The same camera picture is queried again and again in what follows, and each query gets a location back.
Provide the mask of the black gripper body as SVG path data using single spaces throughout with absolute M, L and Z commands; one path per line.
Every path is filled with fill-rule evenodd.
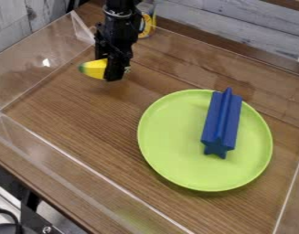
M 139 10 L 115 12 L 106 10 L 105 22 L 97 24 L 95 41 L 105 40 L 109 44 L 107 56 L 134 57 L 133 46 L 141 33 L 142 13 Z

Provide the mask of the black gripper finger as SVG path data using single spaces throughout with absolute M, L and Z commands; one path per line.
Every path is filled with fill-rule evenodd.
M 106 59 L 109 54 L 109 44 L 102 40 L 95 41 L 95 59 Z
M 105 73 L 106 81 L 121 80 L 130 69 L 130 59 L 127 57 L 107 57 L 107 68 Z

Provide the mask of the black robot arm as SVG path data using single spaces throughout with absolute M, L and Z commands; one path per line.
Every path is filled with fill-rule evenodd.
M 103 5 L 105 21 L 97 24 L 95 58 L 107 59 L 106 81 L 121 80 L 130 69 L 133 46 L 143 31 L 139 3 L 141 0 L 106 0 Z

